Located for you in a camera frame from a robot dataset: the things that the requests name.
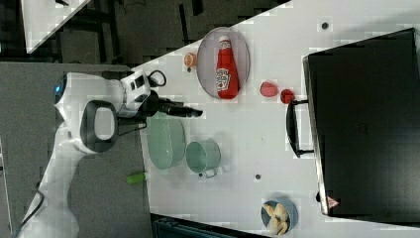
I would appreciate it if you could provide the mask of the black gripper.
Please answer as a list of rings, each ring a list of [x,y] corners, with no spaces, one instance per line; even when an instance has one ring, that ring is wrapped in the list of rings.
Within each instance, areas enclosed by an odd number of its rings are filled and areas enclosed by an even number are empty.
[[[170,114],[182,108],[182,112],[186,117],[200,117],[203,114],[202,110],[194,109],[184,106],[181,102],[171,101],[168,98],[159,97],[158,94],[152,90],[149,95],[142,94],[140,96],[140,117],[147,118],[154,116],[157,112]]]

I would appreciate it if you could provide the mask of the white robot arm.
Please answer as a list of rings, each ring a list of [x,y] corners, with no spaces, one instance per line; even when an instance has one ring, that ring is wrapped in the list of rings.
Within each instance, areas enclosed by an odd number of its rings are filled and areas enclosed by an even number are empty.
[[[54,108],[62,122],[36,195],[11,238],[77,238],[78,222],[68,205],[68,193],[78,163],[109,151],[122,133],[121,119],[147,120],[158,112],[199,117],[202,112],[161,98],[162,84],[142,70],[121,79],[68,72],[54,89]]]

